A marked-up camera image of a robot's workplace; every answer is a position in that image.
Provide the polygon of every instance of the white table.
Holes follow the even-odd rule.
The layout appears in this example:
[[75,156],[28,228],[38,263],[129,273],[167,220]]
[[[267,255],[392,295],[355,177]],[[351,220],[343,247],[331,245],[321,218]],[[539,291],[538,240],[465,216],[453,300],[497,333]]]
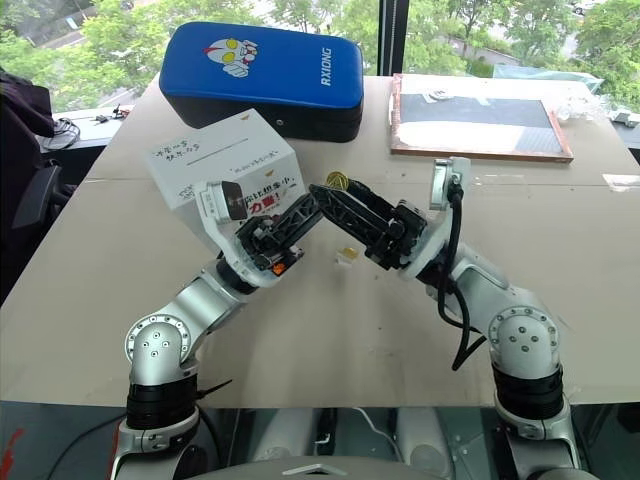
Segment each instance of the white table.
[[[541,96],[583,88],[466,81],[522,82]],[[388,153],[390,79],[367,78],[365,87],[356,140],[290,141],[303,176],[322,182],[341,170],[391,202],[426,209],[432,162]],[[146,150],[189,130],[152,83],[2,307],[2,400],[125,403],[127,329],[213,257],[171,215],[144,164]],[[569,165],[472,161],[463,240],[566,324],[571,402],[638,400],[640,189],[615,192],[602,174],[640,169],[604,117],[569,121],[564,131],[575,155]],[[300,245],[307,256],[203,348],[200,384],[234,379],[209,405],[492,403],[487,347],[451,372],[459,331],[439,320],[419,282],[380,269],[326,220]],[[361,252],[351,267],[334,262],[346,246]]]

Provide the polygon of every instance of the white cardboard box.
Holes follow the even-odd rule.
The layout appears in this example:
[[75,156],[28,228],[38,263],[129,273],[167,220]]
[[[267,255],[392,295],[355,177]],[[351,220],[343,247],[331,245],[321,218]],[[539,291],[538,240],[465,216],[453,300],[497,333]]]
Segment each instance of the white cardboard box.
[[213,251],[195,203],[199,182],[239,183],[250,217],[280,214],[305,193],[295,152],[254,109],[154,148],[147,163],[171,211]]

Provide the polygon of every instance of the orange light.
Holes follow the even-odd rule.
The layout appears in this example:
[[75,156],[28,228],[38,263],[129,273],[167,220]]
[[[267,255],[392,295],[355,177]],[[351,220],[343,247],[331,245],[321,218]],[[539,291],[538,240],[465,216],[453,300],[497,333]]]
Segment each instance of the orange light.
[[280,276],[287,269],[287,266],[284,263],[276,263],[273,267],[271,267],[271,271],[276,275]]

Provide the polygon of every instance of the window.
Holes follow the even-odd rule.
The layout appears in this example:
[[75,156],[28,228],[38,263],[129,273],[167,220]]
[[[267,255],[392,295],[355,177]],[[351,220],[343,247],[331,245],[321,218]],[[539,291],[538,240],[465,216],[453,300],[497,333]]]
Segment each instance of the window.
[[592,91],[640,111],[640,0],[409,2],[404,72],[544,78],[545,70],[591,74],[602,80],[587,82]]
[[134,103],[189,21],[266,25],[358,43],[375,74],[378,0],[6,0],[0,65],[50,89],[54,111]]

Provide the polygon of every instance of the cartoon character logo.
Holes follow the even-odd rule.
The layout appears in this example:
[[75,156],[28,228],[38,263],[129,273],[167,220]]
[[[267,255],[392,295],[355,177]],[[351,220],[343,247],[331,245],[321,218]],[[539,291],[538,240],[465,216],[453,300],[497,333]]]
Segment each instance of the cartoon character logo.
[[258,45],[249,40],[239,42],[235,38],[223,38],[204,49],[204,53],[216,63],[222,63],[222,70],[233,77],[249,75],[249,64],[256,59]]

